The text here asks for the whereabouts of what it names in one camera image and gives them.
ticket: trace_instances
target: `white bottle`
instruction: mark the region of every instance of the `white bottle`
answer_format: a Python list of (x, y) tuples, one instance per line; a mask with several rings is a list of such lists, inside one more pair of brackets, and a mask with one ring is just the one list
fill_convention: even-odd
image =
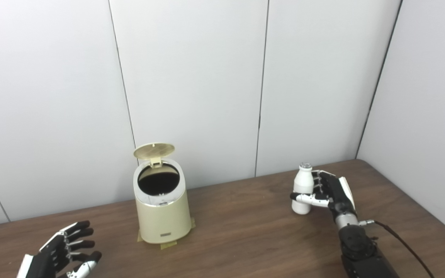
[[(310, 163), (300, 164), (298, 174), (295, 177), (293, 192), (301, 194), (312, 194), (314, 192), (314, 177), (312, 176), (312, 165)], [(295, 213), (307, 214), (310, 211), (311, 205), (292, 200), (291, 208), (293, 208)]]

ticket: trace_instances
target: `robotic finger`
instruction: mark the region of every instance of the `robotic finger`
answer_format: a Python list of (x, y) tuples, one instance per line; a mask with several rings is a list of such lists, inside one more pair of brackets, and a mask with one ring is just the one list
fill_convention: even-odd
[(101, 253), (94, 251), (86, 255), (73, 251), (94, 247), (94, 241), (76, 241), (93, 234), (94, 230), (89, 226), (89, 221), (81, 221), (59, 230), (39, 249), (39, 253), (24, 256), (17, 278), (55, 278), (72, 261), (83, 263), (60, 277), (87, 276), (101, 258)]

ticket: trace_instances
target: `table surface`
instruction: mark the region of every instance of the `table surface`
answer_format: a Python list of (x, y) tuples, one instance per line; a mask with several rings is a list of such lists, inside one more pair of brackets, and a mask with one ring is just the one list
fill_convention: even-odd
[[(315, 169), (348, 178), (359, 219), (389, 225), (435, 277), (445, 278), (445, 225), (362, 160)], [(346, 278), (331, 213), (313, 208), (300, 216), (291, 210), (289, 193), (296, 173), (189, 190), (196, 228), (164, 250), (136, 241), (134, 201), (0, 224), (0, 278), (16, 277), (24, 253), (34, 254), (57, 230), (79, 220), (92, 222), (95, 233), (90, 239), (103, 253), (91, 278)], [(382, 252), (400, 277), (428, 277), (388, 232), (376, 225), (366, 230), (379, 237)]]

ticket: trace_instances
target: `robotic hand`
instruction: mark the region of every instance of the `robotic hand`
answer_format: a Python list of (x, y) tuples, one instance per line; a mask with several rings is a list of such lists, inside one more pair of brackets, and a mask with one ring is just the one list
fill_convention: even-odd
[[(300, 190), (308, 190), (309, 193), (297, 192)], [(358, 221), (346, 178), (336, 178), (325, 171), (312, 171), (311, 165), (302, 164), (290, 197), (299, 204), (327, 207), (332, 212), (339, 230), (341, 260), (350, 278), (399, 278), (377, 243), (366, 235), (362, 227), (373, 221)], [(293, 210), (308, 213), (309, 207), (300, 208), (293, 204)]]
[(59, 230), (40, 248), (39, 253), (34, 256), (26, 254), (23, 257), (17, 278), (56, 278), (57, 273), (72, 261), (80, 261), (82, 264), (59, 278), (87, 276), (102, 256), (98, 251), (91, 255), (74, 252), (80, 248), (94, 247), (94, 241), (76, 241), (94, 233), (89, 226), (89, 221), (81, 221)]

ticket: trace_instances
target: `masking tape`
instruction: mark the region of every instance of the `masking tape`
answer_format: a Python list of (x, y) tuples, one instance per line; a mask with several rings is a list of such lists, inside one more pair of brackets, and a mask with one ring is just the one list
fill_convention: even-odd
[(178, 241), (171, 241), (171, 242), (167, 242), (167, 243), (162, 243), (161, 244), (161, 250), (166, 249), (168, 247), (171, 247), (173, 245), (176, 245), (178, 243)]

